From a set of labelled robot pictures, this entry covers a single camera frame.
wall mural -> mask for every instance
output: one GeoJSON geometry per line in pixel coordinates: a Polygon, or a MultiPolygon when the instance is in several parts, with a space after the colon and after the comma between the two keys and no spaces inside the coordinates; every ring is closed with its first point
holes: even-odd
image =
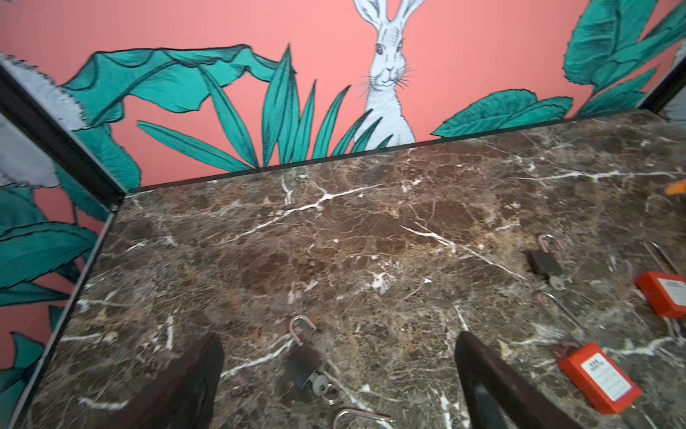
{"type": "Polygon", "coordinates": [[[29,384],[102,229],[70,203],[60,187],[65,177],[0,115],[0,428],[29,384]]]}
{"type": "MultiPolygon", "coordinates": [[[[278,62],[257,54],[255,50],[259,47],[248,45],[97,52],[61,85],[17,58],[2,55],[1,61],[126,189],[134,189],[151,183],[141,182],[137,160],[121,146],[122,141],[112,131],[113,125],[125,119],[125,103],[130,95],[179,115],[199,111],[210,98],[228,145],[204,141],[167,124],[138,120],[137,127],[161,145],[225,172],[414,143],[413,125],[403,116],[398,89],[407,86],[411,72],[415,71],[407,66],[403,54],[406,43],[403,34],[412,15],[421,12],[424,0],[402,0],[392,20],[388,18],[387,3],[387,0],[350,2],[349,7],[354,6],[377,33],[376,43],[370,43],[373,46],[368,52],[372,55],[371,68],[363,83],[366,107],[354,121],[339,120],[339,111],[351,87],[347,85],[330,101],[318,128],[314,123],[317,81],[312,83],[305,99],[301,100],[298,94],[293,66],[293,52],[297,47],[285,47],[278,62]],[[268,84],[261,107],[260,142],[250,135],[248,129],[253,125],[246,125],[241,117],[242,107],[234,105],[225,91],[239,79],[256,79],[268,84]],[[334,130],[344,130],[337,140],[332,139],[334,130]]],[[[588,3],[571,33],[562,64],[569,82],[593,86],[592,94],[576,116],[624,111],[638,105],[645,95],[643,88],[655,76],[656,69],[624,82],[622,79],[686,36],[683,2],[655,26],[645,28],[657,3],[657,0],[588,3]]],[[[444,71],[422,70],[422,73],[444,71]]],[[[433,118],[431,134],[459,137],[562,119],[569,116],[573,103],[572,97],[563,94],[540,100],[534,91],[527,89],[495,91],[451,117],[433,118]]],[[[64,179],[62,186],[80,209],[96,219],[105,219],[106,213],[85,198],[77,184],[64,179]]]]}

painted rabbit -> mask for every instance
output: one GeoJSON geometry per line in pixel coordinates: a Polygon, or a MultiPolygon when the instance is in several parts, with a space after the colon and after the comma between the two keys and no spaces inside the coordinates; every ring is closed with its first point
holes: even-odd
{"type": "Polygon", "coordinates": [[[386,12],[388,0],[353,0],[362,18],[377,29],[376,52],[369,70],[369,94],[366,111],[372,109],[355,133],[355,140],[382,117],[367,142],[365,150],[375,149],[386,137],[393,135],[387,146],[414,143],[412,129],[403,116],[396,86],[407,72],[403,55],[403,30],[410,15],[419,9],[424,0],[403,0],[393,21],[386,12]]]}

brown marble countertop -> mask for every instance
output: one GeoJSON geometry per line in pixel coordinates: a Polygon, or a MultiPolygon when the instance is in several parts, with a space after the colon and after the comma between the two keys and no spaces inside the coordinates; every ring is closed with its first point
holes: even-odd
{"type": "Polygon", "coordinates": [[[567,243],[576,292],[559,296],[586,338],[644,390],[658,428],[686,427],[686,340],[633,282],[654,269],[640,240],[686,266],[686,214],[663,195],[682,167],[686,133],[636,112],[130,196],[23,427],[96,427],[215,331],[213,428],[329,428],[340,406],[387,427],[468,428],[453,348],[469,329],[583,426],[625,428],[556,366],[565,335],[525,258],[541,232],[567,243]],[[284,373],[296,314],[319,328],[300,331],[338,406],[284,373]]]}

